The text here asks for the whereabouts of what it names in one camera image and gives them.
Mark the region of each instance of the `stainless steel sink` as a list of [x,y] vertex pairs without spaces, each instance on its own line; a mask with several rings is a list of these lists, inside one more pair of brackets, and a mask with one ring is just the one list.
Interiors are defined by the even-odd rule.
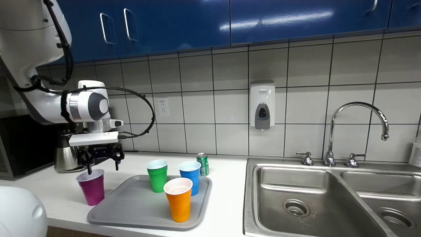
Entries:
[[421,236],[421,173],[408,165],[250,158],[245,184],[247,236]]
[[398,236],[421,236],[421,176],[344,172],[342,178]]

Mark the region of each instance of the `plastic cup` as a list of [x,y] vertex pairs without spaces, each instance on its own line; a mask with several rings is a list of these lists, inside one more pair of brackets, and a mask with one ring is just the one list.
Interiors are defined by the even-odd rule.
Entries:
[[197,161],[187,161],[179,165],[180,175],[193,182],[192,196],[199,193],[199,175],[201,166],[202,165]]
[[164,185],[175,222],[185,222],[190,218],[190,199],[193,182],[188,178],[175,178]]
[[104,199],[104,170],[92,170],[76,177],[89,206],[95,206]]
[[162,193],[167,182],[168,161],[154,160],[146,164],[146,168],[148,169],[152,190],[155,193]]

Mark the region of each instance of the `sink drain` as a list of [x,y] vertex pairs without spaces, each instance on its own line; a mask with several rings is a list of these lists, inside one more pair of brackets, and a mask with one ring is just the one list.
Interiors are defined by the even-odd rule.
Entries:
[[401,211],[389,208],[381,207],[380,215],[387,222],[393,223],[401,227],[414,227],[414,223]]
[[298,217],[305,217],[310,215],[310,208],[307,205],[297,199],[288,199],[284,202],[284,209],[291,215]]

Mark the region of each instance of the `green cup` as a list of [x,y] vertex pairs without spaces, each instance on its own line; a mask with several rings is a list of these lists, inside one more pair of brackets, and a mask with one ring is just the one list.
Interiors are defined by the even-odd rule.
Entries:
[[162,193],[167,182],[168,161],[154,160],[146,164],[146,168],[148,169],[152,190],[155,193]]

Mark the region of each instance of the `cabinet door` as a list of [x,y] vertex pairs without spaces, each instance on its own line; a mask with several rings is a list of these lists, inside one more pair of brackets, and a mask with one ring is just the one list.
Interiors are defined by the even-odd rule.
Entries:
[[421,26],[421,0],[394,0],[389,28]]
[[231,0],[231,42],[386,29],[391,0]]
[[76,62],[123,54],[115,0],[57,0],[72,34]]
[[229,0],[117,0],[126,55],[229,45]]

